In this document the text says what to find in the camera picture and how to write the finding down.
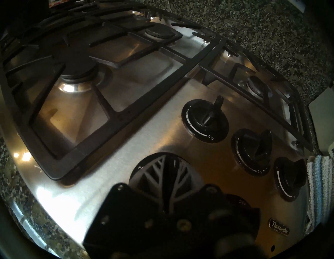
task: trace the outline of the control knob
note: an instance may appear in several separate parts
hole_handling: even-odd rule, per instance
[[[181,115],[187,130],[208,143],[217,143],[226,138],[229,128],[228,120],[220,109],[223,101],[223,97],[218,95],[214,104],[201,99],[186,103]]]
[[[253,176],[264,176],[270,169],[272,134],[261,134],[248,129],[236,131],[231,140],[233,153],[241,166]]]
[[[274,162],[274,179],[283,199],[292,202],[306,183],[307,169],[304,159],[296,162],[286,157],[278,157]]]

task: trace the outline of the gas burner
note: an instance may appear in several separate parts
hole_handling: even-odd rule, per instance
[[[262,99],[264,96],[265,88],[268,86],[258,77],[250,76],[246,82],[249,92],[257,98]]]
[[[68,79],[60,77],[56,83],[57,87],[65,93],[87,92],[92,88],[92,84],[99,86],[103,81],[106,80],[106,78],[109,78],[111,75],[111,71],[102,65],[100,65],[100,69],[97,66],[95,70],[96,72],[94,71],[93,75],[88,75],[85,77],[87,79],[85,82],[76,83],[75,80],[72,80],[71,82]]]
[[[98,73],[98,63],[79,52],[66,52],[62,55],[66,67],[61,74],[64,82],[79,84],[92,80]]]
[[[169,39],[175,35],[170,27],[161,23],[155,23],[154,26],[145,30],[146,36],[156,41],[162,41]]]

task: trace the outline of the black control knob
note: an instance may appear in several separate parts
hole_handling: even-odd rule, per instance
[[[292,202],[297,199],[299,190],[305,185],[307,169],[304,159],[296,162],[279,157],[274,163],[274,179],[283,199]]]
[[[213,103],[206,100],[191,100],[182,109],[182,121],[188,131],[196,138],[217,143],[228,134],[228,120],[220,109],[223,97],[218,95]]]
[[[225,194],[225,198],[248,220],[250,225],[253,227],[253,237],[256,239],[261,223],[260,209],[252,208],[245,199],[237,195]]]
[[[261,134],[240,129],[232,136],[233,153],[244,169],[253,176],[264,176],[270,169],[272,134],[265,130]]]

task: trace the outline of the cast iron grate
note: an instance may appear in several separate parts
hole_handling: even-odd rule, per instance
[[[215,71],[211,64],[215,60],[215,58],[220,55],[222,50],[227,50],[229,53],[233,55],[238,55],[237,53],[242,53],[254,66],[254,68],[257,71],[253,71],[252,69],[240,64],[235,63],[234,67],[232,68],[230,74],[226,77],[223,76],[221,73]],[[205,77],[203,79],[203,84],[208,85],[211,82],[215,80],[219,80],[226,86],[230,87],[234,91],[236,91],[238,94],[255,104],[257,107],[262,109],[264,112],[266,112],[269,116],[271,116],[274,120],[276,120],[280,125],[282,125],[291,135],[293,135],[299,144],[303,145],[305,148],[307,148],[309,151],[313,150],[313,144],[311,139],[311,133],[309,124],[306,118],[304,105],[300,99],[298,91],[282,76],[280,75],[276,70],[271,68],[269,65],[267,65],[265,62],[263,62],[261,59],[257,58],[244,48],[234,44],[233,42],[229,41],[227,38],[222,38],[222,40],[219,42],[219,44],[214,48],[213,51],[211,51],[200,63],[199,66],[206,72]],[[255,74],[256,72],[259,72],[260,70],[266,69],[269,71],[273,77],[271,78],[271,81],[276,82],[283,82],[285,84],[285,88],[289,91],[290,96],[289,98],[285,97],[281,92],[278,92],[281,98],[287,103],[289,107],[290,112],[290,120],[291,124],[289,124],[284,117],[279,115],[275,110],[271,108],[269,105],[269,93],[268,88],[264,88],[263,93],[263,100],[259,100],[256,97],[254,97],[252,94],[249,93],[245,88],[242,88],[238,84],[236,84],[233,79],[235,77],[235,74],[238,69],[242,69],[245,72],[247,72],[250,75]],[[302,124],[302,128],[304,133],[302,134],[302,129],[298,127],[299,125],[299,118],[297,117],[296,111],[299,111],[300,115],[300,121]]]
[[[100,8],[99,3],[120,3],[111,8]],[[120,16],[117,18],[113,18],[112,20],[103,20],[100,17],[102,15],[119,13],[124,11],[137,11],[144,14],[144,19],[147,20],[146,23],[143,23],[139,26],[125,28],[121,25],[115,24],[113,22],[117,20],[122,20],[128,16]],[[187,75],[206,55],[210,53],[210,51],[219,43],[221,39],[220,36],[215,33],[201,27],[197,24],[194,24],[186,19],[183,19],[177,15],[170,14],[166,11],[148,7],[144,4],[132,2],[132,1],[95,1],[89,4],[89,8],[84,5],[78,3],[69,3],[64,6],[64,9],[61,6],[57,6],[55,10],[56,14],[53,14],[49,18],[42,21],[39,25],[35,26],[36,30],[34,33],[31,33],[29,36],[23,37],[19,43],[14,48],[7,48],[6,46],[11,45],[10,43],[3,42],[1,45],[3,46],[1,49],[2,53],[2,67],[0,69],[0,82],[1,89],[4,95],[4,99],[8,109],[10,110],[14,122],[17,126],[18,132],[25,145],[29,149],[30,153],[36,160],[36,162],[40,165],[41,169],[53,180],[60,180],[67,174],[79,169],[82,164],[87,160],[87,158],[92,155],[97,149],[99,149],[103,144],[105,144],[109,139],[111,139],[115,134],[117,134],[122,128],[124,128],[127,124],[133,121],[136,117],[138,117],[144,110],[146,110],[149,106],[151,106],[154,102],[156,102],[160,97],[162,97],[168,90],[170,90],[176,83],[178,83],[185,75]],[[159,14],[160,19],[162,15],[177,21],[178,23],[182,23],[182,25],[189,28],[201,29],[199,32],[195,33],[196,36],[209,41],[210,44],[206,46],[203,50],[201,50],[197,55],[193,58],[188,58],[181,53],[171,49],[167,45],[180,39],[182,34],[175,31],[175,35],[171,38],[164,39],[163,41],[156,42],[153,39],[146,37],[143,34],[138,33],[138,31],[146,29],[152,24],[149,23],[149,17],[152,15]],[[74,149],[68,152],[65,156],[60,159],[54,157],[54,155],[48,150],[48,148],[44,145],[41,139],[37,136],[34,130],[31,127],[32,122],[37,117],[42,105],[44,104],[48,94],[50,93],[53,85],[61,76],[62,72],[66,68],[66,62],[59,62],[58,60],[54,60],[53,55],[45,55],[40,56],[37,59],[30,60],[24,64],[20,64],[14,68],[5,69],[4,66],[13,59],[18,53],[23,51],[27,47],[33,47],[35,49],[43,49],[43,45],[36,44],[39,39],[43,39],[43,37],[48,36],[54,32],[57,32],[64,28],[65,32],[61,35],[63,41],[67,46],[70,45],[68,40],[68,35],[74,32],[78,32],[81,30],[85,30],[87,28],[91,28],[94,26],[105,26],[108,28],[107,32],[99,38],[95,38],[92,40],[88,46],[85,47],[93,47],[104,43],[106,41],[117,39],[122,36],[131,36],[142,42],[149,43],[149,47],[132,54],[128,58],[120,61],[114,62],[111,60],[104,60],[101,58],[97,58],[94,56],[90,56],[92,59],[99,63],[107,64],[109,66],[119,68],[133,60],[142,58],[154,51],[160,51],[163,54],[167,55],[170,58],[173,58],[180,62],[182,66],[176,70],[173,74],[168,76],[162,82],[157,84],[153,89],[148,91],[142,97],[137,99],[134,103],[128,106],[121,112],[116,112],[108,101],[104,98],[102,93],[98,90],[98,88],[92,84],[92,90],[99,102],[102,106],[108,121],[101,126],[94,133],[89,135],[86,139],[84,139],[81,143],[79,143]],[[21,111],[17,106],[17,103],[14,99],[14,93],[18,91],[20,87],[22,87],[22,82],[17,83],[14,86],[8,85],[7,78],[35,63],[41,61],[49,60],[50,66],[53,68],[53,77],[46,84],[43,89],[40,91],[38,96],[35,98],[31,106],[27,111]]]

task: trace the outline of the screw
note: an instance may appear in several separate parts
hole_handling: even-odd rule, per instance
[[[101,219],[101,224],[105,225],[109,222],[109,216],[105,215],[102,219]]]
[[[150,219],[144,223],[146,229],[149,229],[153,226],[153,219]]]
[[[209,186],[209,187],[206,188],[206,191],[209,192],[209,193],[216,193],[217,189],[213,186]]]
[[[176,223],[176,227],[181,232],[188,232],[189,230],[191,230],[191,222],[189,220],[186,220],[186,219],[180,219]]]

